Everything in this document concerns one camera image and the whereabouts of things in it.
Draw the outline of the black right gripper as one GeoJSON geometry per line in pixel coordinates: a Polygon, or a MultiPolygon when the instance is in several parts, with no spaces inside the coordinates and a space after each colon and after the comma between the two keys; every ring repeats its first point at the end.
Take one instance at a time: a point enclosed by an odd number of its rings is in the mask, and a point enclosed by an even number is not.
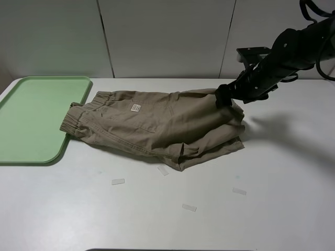
{"type": "Polygon", "coordinates": [[[216,107],[232,106],[232,99],[245,104],[268,99],[268,93],[278,88],[278,83],[298,79],[297,70],[284,66],[281,52],[267,47],[238,48],[238,61],[245,70],[230,84],[222,84],[215,90],[216,107]]]}

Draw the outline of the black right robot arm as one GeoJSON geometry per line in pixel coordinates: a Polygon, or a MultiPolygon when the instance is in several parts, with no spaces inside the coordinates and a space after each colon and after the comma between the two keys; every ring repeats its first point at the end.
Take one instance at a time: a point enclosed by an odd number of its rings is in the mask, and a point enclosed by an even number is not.
{"type": "Polygon", "coordinates": [[[303,30],[286,29],[271,48],[238,48],[237,52],[245,69],[235,81],[215,90],[218,108],[231,106],[234,99],[245,104],[266,100],[280,82],[297,80],[299,71],[315,67],[322,77],[327,78],[320,63],[334,59],[334,17],[303,30]]]}

